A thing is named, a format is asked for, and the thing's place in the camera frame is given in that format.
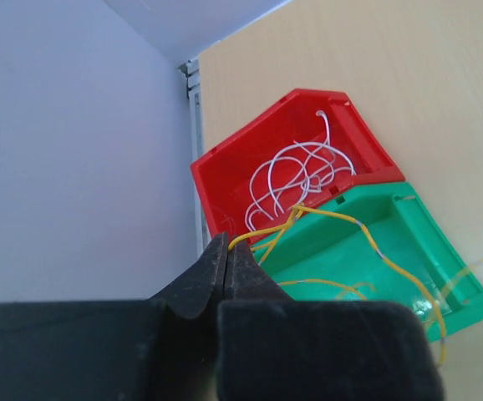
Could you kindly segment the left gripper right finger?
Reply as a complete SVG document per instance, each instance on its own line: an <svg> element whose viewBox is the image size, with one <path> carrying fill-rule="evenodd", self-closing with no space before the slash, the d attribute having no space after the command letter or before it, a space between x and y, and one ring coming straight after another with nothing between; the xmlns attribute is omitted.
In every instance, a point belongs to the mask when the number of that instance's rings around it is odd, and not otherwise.
<svg viewBox="0 0 483 401"><path fill-rule="evenodd" d="M441 400L419 319L385 301L300 302L255 262L229 252L218 307L221 400Z"/></svg>

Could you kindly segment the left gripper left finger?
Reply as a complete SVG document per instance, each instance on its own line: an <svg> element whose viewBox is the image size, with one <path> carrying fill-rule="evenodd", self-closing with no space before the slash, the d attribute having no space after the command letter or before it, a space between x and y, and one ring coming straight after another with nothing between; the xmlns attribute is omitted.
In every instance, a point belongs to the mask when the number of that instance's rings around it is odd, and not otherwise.
<svg viewBox="0 0 483 401"><path fill-rule="evenodd" d="M216 359L228 236L154 296L0 303L0 400L189 398Z"/></svg>

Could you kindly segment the green plastic bin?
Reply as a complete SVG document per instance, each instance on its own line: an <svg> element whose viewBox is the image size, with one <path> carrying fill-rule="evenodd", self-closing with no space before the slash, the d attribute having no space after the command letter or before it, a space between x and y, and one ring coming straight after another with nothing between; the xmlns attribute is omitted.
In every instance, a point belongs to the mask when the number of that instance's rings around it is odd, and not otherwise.
<svg viewBox="0 0 483 401"><path fill-rule="evenodd" d="M321 208L363 222L383 254L417 277L437 301L449 334L483 320L483 286L473 275L444 293L465 263L410 184L358 186ZM429 340L440 337L429 300L388 267L350 222L307 213L279 240L262 269L285 282L298 301L354 300L356 295L342 287L356 286L370 301L398 302L427 322Z"/></svg>

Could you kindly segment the red plastic bin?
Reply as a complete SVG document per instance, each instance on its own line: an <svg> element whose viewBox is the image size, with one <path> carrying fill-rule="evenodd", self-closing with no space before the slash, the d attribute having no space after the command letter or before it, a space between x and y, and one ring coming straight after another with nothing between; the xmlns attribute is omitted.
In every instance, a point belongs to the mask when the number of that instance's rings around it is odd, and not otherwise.
<svg viewBox="0 0 483 401"><path fill-rule="evenodd" d="M358 185L404 180L344 93L294 89L191 166L212 235L283 223Z"/></svg>

